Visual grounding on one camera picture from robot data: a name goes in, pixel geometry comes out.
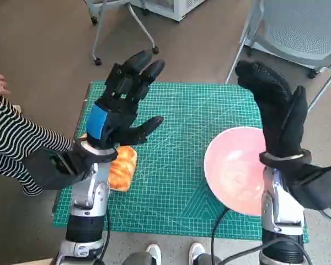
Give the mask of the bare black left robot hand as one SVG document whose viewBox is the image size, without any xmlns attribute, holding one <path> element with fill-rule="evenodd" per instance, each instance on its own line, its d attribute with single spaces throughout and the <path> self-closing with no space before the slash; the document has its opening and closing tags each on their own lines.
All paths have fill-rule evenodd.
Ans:
<svg viewBox="0 0 331 265">
<path fill-rule="evenodd" d="M 145 99 L 150 85 L 165 67 L 162 59 L 151 62 L 150 51 L 140 51 L 124 63 L 113 65 L 104 93 L 94 102 L 86 123 L 87 142 L 96 149 L 108 149 L 117 144 L 134 146 L 147 141 L 163 122 L 154 116 L 133 127 L 138 104 Z"/>
</svg>

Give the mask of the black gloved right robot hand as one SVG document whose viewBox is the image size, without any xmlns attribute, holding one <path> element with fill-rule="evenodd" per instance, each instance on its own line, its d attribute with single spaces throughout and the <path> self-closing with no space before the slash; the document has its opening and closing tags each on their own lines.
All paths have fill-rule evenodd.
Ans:
<svg viewBox="0 0 331 265">
<path fill-rule="evenodd" d="M 266 152 L 278 158 L 306 153 L 301 147 L 308 110 L 305 87 L 292 91 L 282 75 L 259 61 L 241 60 L 235 73 L 260 110 Z"/>
</svg>

